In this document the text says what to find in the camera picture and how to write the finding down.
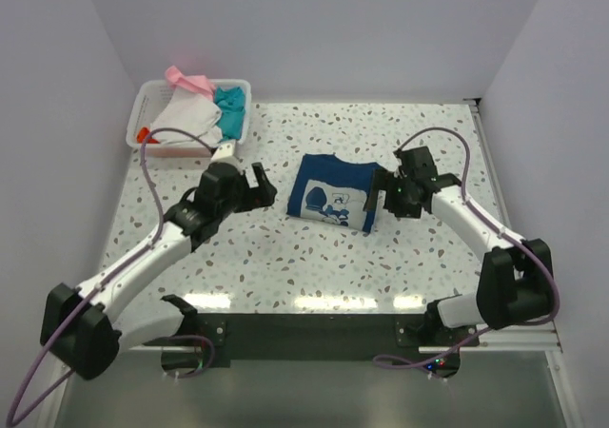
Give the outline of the blue mickey t-shirt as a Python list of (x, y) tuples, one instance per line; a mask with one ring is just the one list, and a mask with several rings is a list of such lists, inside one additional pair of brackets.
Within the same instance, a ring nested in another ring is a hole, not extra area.
[(331, 154), (305, 154), (292, 187), (286, 213), (369, 233), (376, 212), (364, 205), (372, 178), (381, 166), (354, 164)]

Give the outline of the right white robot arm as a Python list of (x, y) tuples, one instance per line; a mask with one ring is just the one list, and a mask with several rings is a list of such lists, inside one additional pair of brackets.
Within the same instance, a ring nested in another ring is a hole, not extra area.
[(395, 151), (394, 171), (375, 169), (365, 209), (378, 198), (397, 218), (435, 216), (468, 245), (481, 262), (477, 289), (436, 300), (426, 307), (416, 328), (421, 341), (441, 331), (484, 324), (492, 330), (513, 325), (537, 325), (552, 320), (560, 308), (549, 246), (527, 240), (497, 221), (468, 194), (465, 178), (439, 173), (425, 146)]

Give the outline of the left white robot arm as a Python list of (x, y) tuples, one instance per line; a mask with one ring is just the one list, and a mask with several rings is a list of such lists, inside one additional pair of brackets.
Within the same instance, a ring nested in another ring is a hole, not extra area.
[(228, 162), (213, 162), (200, 182), (161, 215), (153, 232), (107, 270), (75, 288), (64, 283), (48, 294), (40, 342), (78, 376), (102, 375), (120, 351), (124, 333), (114, 323), (130, 302), (170, 266), (217, 234), (233, 213), (273, 205), (276, 187), (262, 164), (257, 184)]

